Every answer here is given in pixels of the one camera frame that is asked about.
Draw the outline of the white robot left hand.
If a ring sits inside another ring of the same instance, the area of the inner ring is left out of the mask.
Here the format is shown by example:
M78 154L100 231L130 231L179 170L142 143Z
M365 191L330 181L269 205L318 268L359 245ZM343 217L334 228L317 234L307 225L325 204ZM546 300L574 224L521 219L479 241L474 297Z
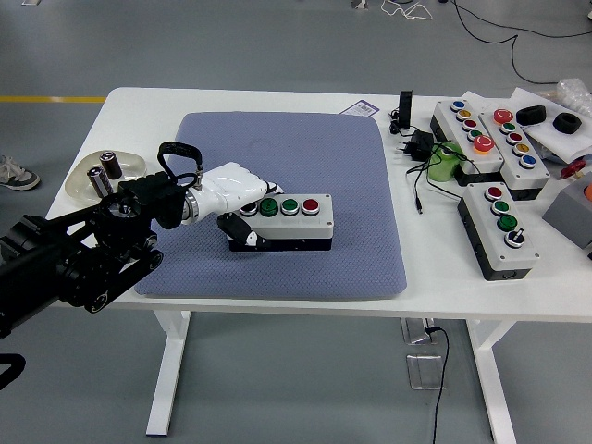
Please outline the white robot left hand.
M270 240L257 234L236 214L245 205L256 204L268 194L282 193L275 182L267 182L237 163L230 162L203 173L198 184L185 195L181 223L197 223L216 214L218 227L241 246L269 249Z

